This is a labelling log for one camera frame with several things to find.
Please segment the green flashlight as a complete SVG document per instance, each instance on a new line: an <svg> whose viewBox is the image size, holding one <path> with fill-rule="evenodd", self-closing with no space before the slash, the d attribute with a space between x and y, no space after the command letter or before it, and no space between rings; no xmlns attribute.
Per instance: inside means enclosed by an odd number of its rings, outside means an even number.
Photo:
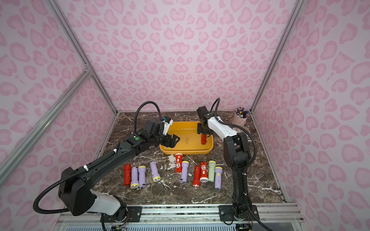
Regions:
<svg viewBox="0 0 370 231"><path fill-rule="evenodd" d="M208 181L209 182L214 182L215 179L215 168L216 168L216 162L213 160L210 160L208 162Z"/></svg>

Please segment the plain red flashlight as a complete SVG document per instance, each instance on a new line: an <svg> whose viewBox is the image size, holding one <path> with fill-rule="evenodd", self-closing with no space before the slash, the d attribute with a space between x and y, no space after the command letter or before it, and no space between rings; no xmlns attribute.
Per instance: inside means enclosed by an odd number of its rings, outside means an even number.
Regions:
<svg viewBox="0 0 370 231"><path fill-rule="evenodd" d="M200 187L200 173L201 173L201 167L199 165L196 165L194 168L194 177L192 186L195 188Z"/></svg>

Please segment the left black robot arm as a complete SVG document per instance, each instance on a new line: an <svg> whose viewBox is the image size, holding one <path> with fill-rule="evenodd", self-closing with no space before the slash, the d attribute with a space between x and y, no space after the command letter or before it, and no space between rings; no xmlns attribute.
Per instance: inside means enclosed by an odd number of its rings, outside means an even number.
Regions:
<svg viewBox="0 0 370 231"><path fill-rule="evenodd" d="M71 167L62 172L61 179L43 190L33 202L33 210L39 214L57 214L70 212L73 216L85 213L100 213L123 221L128 216L128 209L117 196L95 192L93 188L106 175L127 160L158 147L174 148L180 141L176 135L168 134L173 120L168 116L149 119L142 129L135 128L130 136L120 142L112 151L77 169ZM64 203L64 209L46 210L39 203L52 189L58 188L58 197Z"/></svg>

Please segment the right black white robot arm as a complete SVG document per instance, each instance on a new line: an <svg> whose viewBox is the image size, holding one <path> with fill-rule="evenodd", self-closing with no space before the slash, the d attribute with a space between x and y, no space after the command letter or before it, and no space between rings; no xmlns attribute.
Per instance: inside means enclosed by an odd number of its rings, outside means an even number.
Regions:
<svg viewBox="0 0 370 231"><path fill-rule="evenodd" d="M233 182L233 212L237 219L252 218L258 221L258 212L252 209L248 189L248 168L257 156L257 147L252 135L242 126L224 122L218 116L220 98L211 109L197 109L200 120L197 133L205 136L216 134L223 140L224 160L231 169Z"/></svg>

